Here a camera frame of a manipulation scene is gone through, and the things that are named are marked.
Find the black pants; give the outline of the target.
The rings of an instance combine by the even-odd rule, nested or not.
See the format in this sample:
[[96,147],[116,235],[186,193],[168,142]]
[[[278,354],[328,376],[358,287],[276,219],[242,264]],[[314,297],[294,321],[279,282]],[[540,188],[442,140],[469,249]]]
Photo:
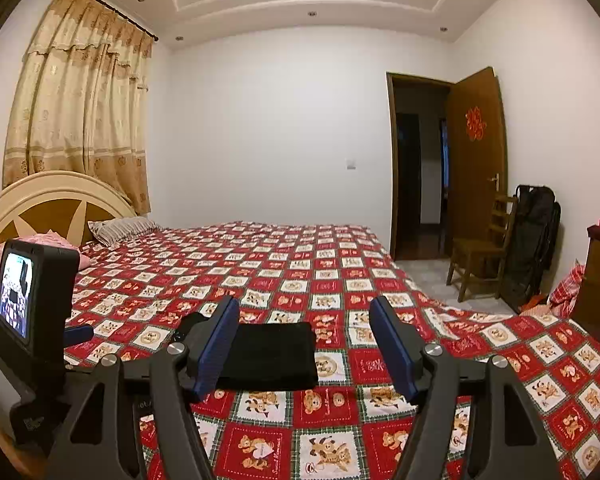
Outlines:
[[317,386],[310,323],[240,323],[215,388],[298,391]]

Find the pink pillow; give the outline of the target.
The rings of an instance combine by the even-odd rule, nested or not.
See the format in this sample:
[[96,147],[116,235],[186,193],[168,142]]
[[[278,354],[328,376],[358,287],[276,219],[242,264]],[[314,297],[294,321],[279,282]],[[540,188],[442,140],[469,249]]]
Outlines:
[[53,252],[57,252],[58,249],[63,249],[65,252],[73,252],[79,257],[79,271],[83,271],[94,264],[94,261],[81,252],[78,246],[74,246],[65,237],[62,237],[55,231],[49,230],[46,233],[14,238],[9,242],[0,243],[0,275],[3,252],[6,248],[13,249],[18,255],[33,257],[33,260],[44,258],[49,252],[52,254]]

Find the cream wooden headboard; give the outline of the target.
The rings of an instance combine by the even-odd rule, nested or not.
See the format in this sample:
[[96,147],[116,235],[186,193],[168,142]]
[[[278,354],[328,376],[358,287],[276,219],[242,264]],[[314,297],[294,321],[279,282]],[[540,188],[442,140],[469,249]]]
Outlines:
[[135,210],[110,185],[77,172],[32,174],[0,194],[0,244],[52,230],[74,246],[92,238],[87,223],[133,217]]

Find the striped grey pillow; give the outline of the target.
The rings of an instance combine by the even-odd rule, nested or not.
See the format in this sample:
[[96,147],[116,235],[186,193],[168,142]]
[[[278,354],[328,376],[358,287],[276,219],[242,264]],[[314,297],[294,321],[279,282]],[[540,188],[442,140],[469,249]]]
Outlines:
[[94,239],[106,247],[114,246],[125,240],[132,240],[132,238],[148,232],[160,230],[160,226],[155,221],[145,217],[89,221],[87,227]]

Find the red patterned bedspread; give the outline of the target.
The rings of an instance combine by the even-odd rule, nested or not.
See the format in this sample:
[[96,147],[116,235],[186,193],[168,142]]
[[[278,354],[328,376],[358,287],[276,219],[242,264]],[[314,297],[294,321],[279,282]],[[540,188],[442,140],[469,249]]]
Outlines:
[[600,342],[577,323],[448,307],[427,296],[360,226],[234,222],[156,229],[83,246],[69,321],[94,337],[73,365],[124,360],[165,346],[184,316],[225,296],[245,324],[310,324],[317,383],[296,392],[221,388],[194,406],[204,448],[223,479],[387,479],[416,410],[394,390],[368,322],[384,296],[401,321],[452,356],[504,356],[538,410],[562,478],[600,463]]

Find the red plaid cloth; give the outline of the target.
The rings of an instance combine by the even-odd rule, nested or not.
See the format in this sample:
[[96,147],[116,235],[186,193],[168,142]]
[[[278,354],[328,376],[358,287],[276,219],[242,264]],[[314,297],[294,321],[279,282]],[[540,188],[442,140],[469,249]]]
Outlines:
[[584,274],[585,265],[576,261],[570,272],[548,296],[547,304],[550,312],[558,318],[570,318],[577,303]]

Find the wooden chair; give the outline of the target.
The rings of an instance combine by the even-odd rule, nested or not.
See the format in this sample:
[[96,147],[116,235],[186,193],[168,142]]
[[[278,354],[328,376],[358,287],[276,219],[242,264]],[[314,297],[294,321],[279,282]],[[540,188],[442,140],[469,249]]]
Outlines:
[[457,238],[446,282],[452,285],[454,275],[460,277],[457,301],[464,302],[472,284],[494,284],[495,297],[501,296],[505,263],[518,206],[515,196],[497,195],[491,209],[485,240]]

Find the beige patterned curtain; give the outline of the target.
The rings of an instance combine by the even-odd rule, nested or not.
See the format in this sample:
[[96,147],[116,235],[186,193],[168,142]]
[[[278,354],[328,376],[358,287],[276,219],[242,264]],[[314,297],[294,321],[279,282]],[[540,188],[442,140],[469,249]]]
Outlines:
[[73,171],[105,182],[137,214],[148,214],[144,132],[154,43],[96,0],[53,0],[23,57],[2,185]]

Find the black bag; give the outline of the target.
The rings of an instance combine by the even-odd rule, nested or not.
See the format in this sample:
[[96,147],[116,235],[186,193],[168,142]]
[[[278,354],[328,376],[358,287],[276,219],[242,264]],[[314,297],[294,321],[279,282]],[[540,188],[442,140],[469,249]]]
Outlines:
[[540,292],[557,243],[562,207],[548,186],[520,184],[518,205],[505,260],[501,298],[516,313]]

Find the brown wooden door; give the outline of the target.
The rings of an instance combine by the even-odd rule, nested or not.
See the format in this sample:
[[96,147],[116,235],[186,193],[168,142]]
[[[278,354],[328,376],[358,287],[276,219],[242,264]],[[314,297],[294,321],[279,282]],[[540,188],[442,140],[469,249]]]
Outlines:
[[[481,108],[486,135],[469,140],[465,114]],[[449,187],[446,206],[445,249],[453,240],[483,240],[494,198],[507,188],[507,148],[504,110],[498,77],[492,67],[452,84],[445,102],[449,148]],[[488,179],[500,174],[500,192]]]

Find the black curtain rod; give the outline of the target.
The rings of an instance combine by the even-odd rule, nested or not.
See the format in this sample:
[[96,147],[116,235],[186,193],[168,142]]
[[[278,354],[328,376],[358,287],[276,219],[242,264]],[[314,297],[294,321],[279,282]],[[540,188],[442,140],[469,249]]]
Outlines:
[[156,36],[153,32],[150,32],[148,29],[146,29],[140,23],[137,23],[137,21],[134,21],[134,20],[132,20],[132,18],[129,18],[126,14],[122,13],[115,6],[112,6],[111,4],[109,4],[108,2],[106,2],[105,0],[94,0],[94,1],[96,1],[99,4],[101,4],[106,9],[114,12],[114,14],[117,14],[117,16],[120,16],[120,18],[123,18],[125,21],[127,21],[130,24],[134,25],[136,28],[138,28],[139,30],[141,30],[144,34],[146,34],[150,38],[152,38],[155,42],[159,41],[159,37]]

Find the red paper door decoration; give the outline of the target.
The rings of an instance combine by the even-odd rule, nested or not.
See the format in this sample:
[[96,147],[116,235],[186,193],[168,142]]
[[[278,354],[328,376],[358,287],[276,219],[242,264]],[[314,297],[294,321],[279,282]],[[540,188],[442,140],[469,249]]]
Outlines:
[[481,141],[486,135],[486,122],[483,120],[481,108],[469,107],[466,114],[466,133],[471,141]]

